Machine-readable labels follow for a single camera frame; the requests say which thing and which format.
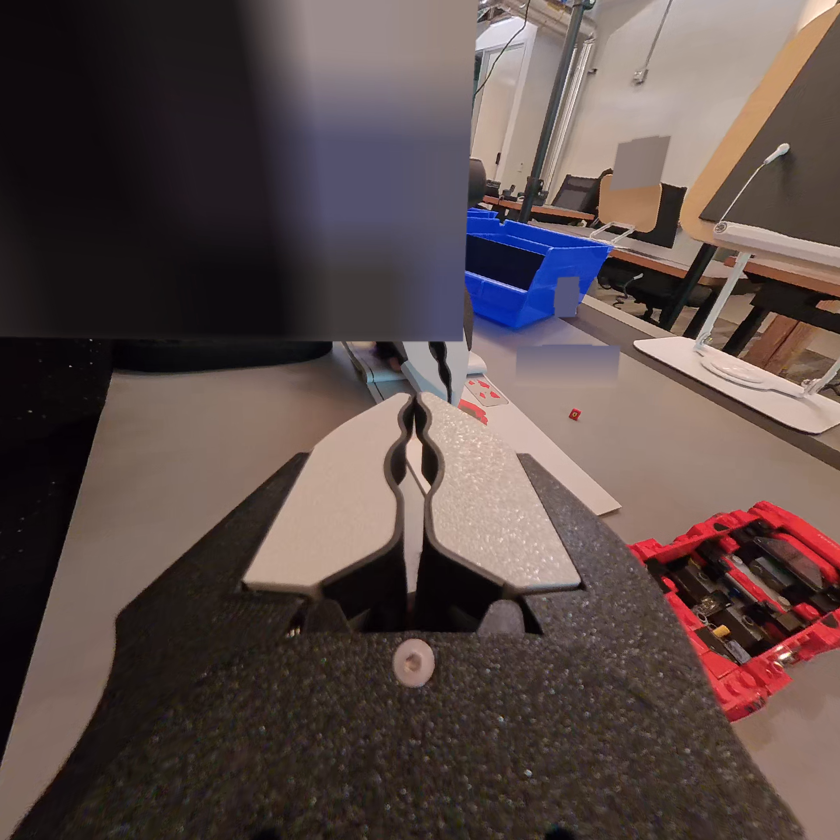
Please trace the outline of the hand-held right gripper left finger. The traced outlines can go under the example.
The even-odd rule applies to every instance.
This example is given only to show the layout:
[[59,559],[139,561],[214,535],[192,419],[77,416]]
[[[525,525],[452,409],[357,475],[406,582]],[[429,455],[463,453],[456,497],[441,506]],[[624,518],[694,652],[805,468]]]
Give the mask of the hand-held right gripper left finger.
[[398,393],[318,442],[242,579],[252,592],[332,600],[352,620],[406,613],[404,500],[413,398]]

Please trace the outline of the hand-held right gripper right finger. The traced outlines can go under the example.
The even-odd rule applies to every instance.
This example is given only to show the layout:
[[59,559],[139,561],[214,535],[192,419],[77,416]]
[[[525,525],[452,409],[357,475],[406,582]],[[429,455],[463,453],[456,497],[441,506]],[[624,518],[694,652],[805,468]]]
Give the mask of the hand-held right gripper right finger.
[[582,580],[518,454],[436,395],[416,397],[424,499],[419,621],[479,621],[499,600]]

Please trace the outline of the red lego car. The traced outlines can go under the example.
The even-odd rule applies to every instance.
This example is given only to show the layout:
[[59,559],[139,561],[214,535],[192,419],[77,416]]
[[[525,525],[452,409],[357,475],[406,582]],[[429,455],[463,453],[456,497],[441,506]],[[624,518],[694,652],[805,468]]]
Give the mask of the red lego car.
[[654,579],[730,721],[791,683],[788,669],[839,647],[839,546],[762,500],[669,543],[628,546]]

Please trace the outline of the wooden office table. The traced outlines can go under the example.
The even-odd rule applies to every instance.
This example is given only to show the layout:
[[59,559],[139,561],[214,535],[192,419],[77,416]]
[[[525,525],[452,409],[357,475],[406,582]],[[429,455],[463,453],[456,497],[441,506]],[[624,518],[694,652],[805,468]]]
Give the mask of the wooden office table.
[[[479,205],[491,208],[497,212],[501,221],[522,221],[522,203],[500,199],[494,196],[484,196]],[[588,224],[595,220],[589,213],[572,211],[556,206],[535,206],[529,219],[550,224]]]

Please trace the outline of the black office chair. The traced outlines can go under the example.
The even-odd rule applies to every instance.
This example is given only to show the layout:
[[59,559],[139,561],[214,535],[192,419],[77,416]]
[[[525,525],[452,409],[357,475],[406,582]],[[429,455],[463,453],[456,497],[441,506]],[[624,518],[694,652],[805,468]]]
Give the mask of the black office chair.
[[567,174],[551,202],[552,207],[580,213],[591,213],[592,195],[597,192],[600,178]]
[[679,230],[679,216],[688,188],[661,184],[661,197],[654,228],[641,235],[639,240],[658,247],[673,248]]

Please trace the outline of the wooden office desk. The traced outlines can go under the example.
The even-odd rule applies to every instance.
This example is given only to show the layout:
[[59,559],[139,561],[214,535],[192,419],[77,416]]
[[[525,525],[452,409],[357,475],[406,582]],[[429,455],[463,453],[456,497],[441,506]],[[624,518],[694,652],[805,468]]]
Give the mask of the wooden office desk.
[[695,338],[711,313],[731,268],[714,258],[718,249],[701,245],[688,266],[631,248],[615,248],[601,268],[600,287],[619,292],[621,301],[643,305],[642,320],[671,330],[686,308],[696,310],[684,335]]

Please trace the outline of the wooden back chair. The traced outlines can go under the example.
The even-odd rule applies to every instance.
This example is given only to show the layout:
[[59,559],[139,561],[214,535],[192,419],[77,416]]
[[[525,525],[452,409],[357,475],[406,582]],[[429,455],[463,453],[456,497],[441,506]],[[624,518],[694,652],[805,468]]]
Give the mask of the wooden back chair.
[[662,194],[660,182],[619,190],[613,186],[613,174],[605,174],[599,184],[595,217],[608,227],[647,234],[656,227]]

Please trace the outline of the dark green pillar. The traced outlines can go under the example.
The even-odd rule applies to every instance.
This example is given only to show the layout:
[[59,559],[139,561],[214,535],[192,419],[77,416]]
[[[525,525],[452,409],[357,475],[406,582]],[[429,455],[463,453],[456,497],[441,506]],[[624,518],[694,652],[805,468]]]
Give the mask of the dark green pillar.
[[565,83],[571,69],[572,58],[576,48],[576,41],[581,30],[583,16],[585,14],[586,2],[573,1],[570,8],[570,20],[563,43],[563,52],[556,71],[547,111],[545,113],[542,130],[539,136],[537,150],[534,155],[531,172],[526,184],[526,191],[521,204],[519,221],[522,223],[527,223],[529,221],[533,202],[537,194],[543,189],[541,174],[549,151],[553,126],[560,110],[560,103],[564,94]]

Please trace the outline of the raised wooden desk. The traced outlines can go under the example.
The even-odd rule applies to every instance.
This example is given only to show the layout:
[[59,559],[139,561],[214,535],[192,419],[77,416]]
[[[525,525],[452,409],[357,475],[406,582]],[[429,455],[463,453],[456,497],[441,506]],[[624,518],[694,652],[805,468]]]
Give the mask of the raised wooden desk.
[[838,295],[838,52],[836,4],[780,50],[689,189],[679,221],[700,255],[663,329],[718,247],[816,274]]

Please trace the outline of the metal wall conduit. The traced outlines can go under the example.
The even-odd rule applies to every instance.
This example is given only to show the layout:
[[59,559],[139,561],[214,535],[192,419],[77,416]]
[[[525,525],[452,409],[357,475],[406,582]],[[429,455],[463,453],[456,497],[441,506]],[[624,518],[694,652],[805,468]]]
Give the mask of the metal wall conduit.
[[655,34],[653,36],[652,42],[651,42],[651,44],[650,44],[650,46],[647,50],[647,54],[646,54],[646,57],[644,59],[644,63],[641,67],[639,67],[637,70],[635,70],[635,72],[633,74],[632,83],[635,87],[643,86],[643,84],[645,84],[645,82],[648,78],[650,63],[651,63],[652,58],[654,56],[656,47],[657,47],[659,39],[662,35],[662,31],[665,27],[666,21],[669,17],[670,10],[673,6],[673,3],[674,3],[674,1],[667,1],[667,4],[665,6],[665,10],[662,14],[662,17],[659,20],[659,23],[658,23],[658,26],[656,28]]

